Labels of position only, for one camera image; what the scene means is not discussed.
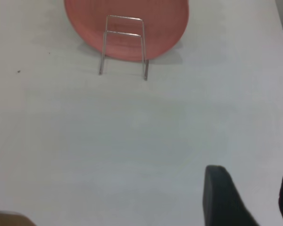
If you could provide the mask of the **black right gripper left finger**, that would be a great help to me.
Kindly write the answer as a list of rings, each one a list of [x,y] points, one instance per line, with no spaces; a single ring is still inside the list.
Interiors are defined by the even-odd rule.
[[[223,166],[206,167],[202,206],[206,226],[258,225]]]

